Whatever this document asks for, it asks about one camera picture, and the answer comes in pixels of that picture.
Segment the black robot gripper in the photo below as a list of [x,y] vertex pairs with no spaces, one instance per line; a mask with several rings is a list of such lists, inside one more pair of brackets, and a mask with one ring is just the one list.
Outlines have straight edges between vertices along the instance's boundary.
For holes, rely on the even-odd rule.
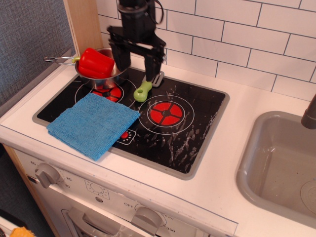
[[152,81],[165,60],[166,43],[156,33],[155,11],[121,11],[122,26],[109,26],[109,44],[117,68],[122,72],[131,64],[130,54],[145,59],[146,81]]

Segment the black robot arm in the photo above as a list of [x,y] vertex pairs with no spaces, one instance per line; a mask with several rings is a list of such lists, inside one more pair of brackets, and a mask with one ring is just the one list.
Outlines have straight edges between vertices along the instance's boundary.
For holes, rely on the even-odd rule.
[[118,11],[122,26],[109,26],[109,44],[120,71],[131,65],[130,54],[144,57],[146,80],[152,81],[159,73],[164,60],[166,43],[156,34],[158,0],[120,0]]

